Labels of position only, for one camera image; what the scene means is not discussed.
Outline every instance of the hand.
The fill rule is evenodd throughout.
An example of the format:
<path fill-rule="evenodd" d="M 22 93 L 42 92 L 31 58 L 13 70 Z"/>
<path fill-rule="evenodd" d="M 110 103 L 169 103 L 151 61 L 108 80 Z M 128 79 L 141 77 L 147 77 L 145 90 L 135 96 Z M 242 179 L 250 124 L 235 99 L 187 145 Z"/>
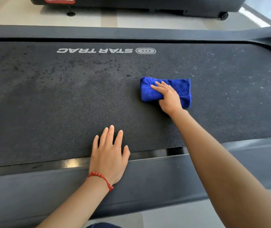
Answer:
<path fill-rule="evenodd" d="M 121 145 L 123 131 L 120 130 L 113 145 L 114 126 L 106 127 L 98 146 L 98 135 L 93 140 L 92 154 L 89 166 L 89 173 L 97 172 L 107 179 L 110 185 L 117 183 L 123 176 L 126 169 L 130 151 L 128 146 L 124 147 L 123 155 Z"/>
<path fill-rule="evenodd" d="M 156 81 L 156 84 L 158 86 L 151 85 L 151 88 L 163 94 L 164 99 L 159 100 L 159 104 L 165 113 L 171 117 L 176 111 L 183 109 L 178 93 L 170 85 L 163 81 Z"/>

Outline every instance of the person's left hand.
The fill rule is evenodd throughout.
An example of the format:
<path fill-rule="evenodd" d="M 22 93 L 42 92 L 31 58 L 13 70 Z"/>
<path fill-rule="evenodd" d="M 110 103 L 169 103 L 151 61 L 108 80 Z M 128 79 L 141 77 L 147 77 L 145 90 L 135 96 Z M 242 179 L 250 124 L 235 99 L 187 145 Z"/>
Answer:
<path fill-rule="evenodd" d="M 98 135 L 93 140 L 92 154 L 89 166 L 89 173 L 97 172 L 107 179 L 112 186 L 123 176 L 126 169 L 130 151 L 128 146 L 124 147 L 123 155 L 121 150 L 123 131 L 120 130 L 113 144 L 115 127 L 106 127 L 98 146 Z"/>

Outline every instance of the red bracelet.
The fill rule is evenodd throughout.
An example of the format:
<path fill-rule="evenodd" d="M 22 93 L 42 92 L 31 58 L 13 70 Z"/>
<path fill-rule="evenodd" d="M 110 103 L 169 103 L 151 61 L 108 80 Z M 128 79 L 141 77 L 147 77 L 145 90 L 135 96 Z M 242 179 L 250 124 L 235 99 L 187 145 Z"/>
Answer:
<path fill-rule="evenodd" d="M 98 177 L 101 177 L 103 178 L 106 183 L 107 183 L 107 186 L 109 188 L 109 192 L 113 189 L 113 186 L 110 186 L 109 182 L 107 181 L 107 179 L 104 177 L 104 175 L 102 174 L 99 174 L 99 173 L 96 173 L 96 172 L 91 172 L 90 174 L 88 174 L 87 178 L 89 178 L 90 176 L 98 176 Z"/>

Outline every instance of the person's right arm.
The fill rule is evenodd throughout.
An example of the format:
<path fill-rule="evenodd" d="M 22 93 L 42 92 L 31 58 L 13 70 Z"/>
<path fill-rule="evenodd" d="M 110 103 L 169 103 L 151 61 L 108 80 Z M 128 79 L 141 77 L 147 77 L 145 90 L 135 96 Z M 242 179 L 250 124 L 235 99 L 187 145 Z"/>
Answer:
<path fill-rule="evenodd" d="M 209 199 L 225 227 L 271 227 L 271 193 L 215 138 L 183 110 L 179 95 L 166 83 L 151 86 L 179 129 Z"/>

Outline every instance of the microfiber cloth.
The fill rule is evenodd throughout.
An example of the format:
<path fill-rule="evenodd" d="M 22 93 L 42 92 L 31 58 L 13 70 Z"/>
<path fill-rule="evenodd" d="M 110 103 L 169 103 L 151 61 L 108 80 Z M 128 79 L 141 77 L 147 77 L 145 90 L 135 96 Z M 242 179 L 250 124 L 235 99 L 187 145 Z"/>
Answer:
<path fill-rule="evenodd" d="M 142 101 L 155 101 L 163 99 L 163 95 L 158 91 L 152 89 L 150 85 L 156 86 L 156 81 L 161 83 L 161 81 L 172 86 L 174 90 L 178 93 L 181 105 L 183 108 L 191 107 L 191 80 L 190 79 L 156 79 L 152 77 L 142 77 L 140 80 L 141 86 L 141 99 Z"/>

